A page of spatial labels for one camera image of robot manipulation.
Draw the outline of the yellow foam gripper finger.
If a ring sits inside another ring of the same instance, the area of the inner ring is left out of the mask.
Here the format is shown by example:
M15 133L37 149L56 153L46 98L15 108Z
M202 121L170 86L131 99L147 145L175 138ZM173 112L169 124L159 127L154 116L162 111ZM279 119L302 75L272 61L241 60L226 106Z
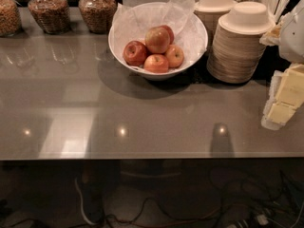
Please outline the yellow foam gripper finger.
M268 117L276 124L285 125L304 103L304 65L291 64L282 73Z

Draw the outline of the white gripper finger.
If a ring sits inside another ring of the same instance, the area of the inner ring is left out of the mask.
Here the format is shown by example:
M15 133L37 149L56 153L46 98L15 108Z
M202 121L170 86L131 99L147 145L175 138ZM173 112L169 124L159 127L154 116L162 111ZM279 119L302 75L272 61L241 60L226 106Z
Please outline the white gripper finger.
M270 87L269 87L269 99L266 101L266 104L263 109L263 116L261 118L261 125L264 128L269 130L279 130L281 125L279 123L274 123L268 117L270 113L272 105L276 102L275 96L279 89L283 73L281 71L276 70L274 75L271 78Z

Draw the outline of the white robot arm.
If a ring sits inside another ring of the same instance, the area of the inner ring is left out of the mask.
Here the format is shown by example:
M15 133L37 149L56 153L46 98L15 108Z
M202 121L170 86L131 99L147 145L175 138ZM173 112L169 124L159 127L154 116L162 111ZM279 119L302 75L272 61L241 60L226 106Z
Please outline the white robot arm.
M277 45L279 56L291 63L283 72L274 72L261 119L263 127L279 130L304 104L304 0L261 41Z

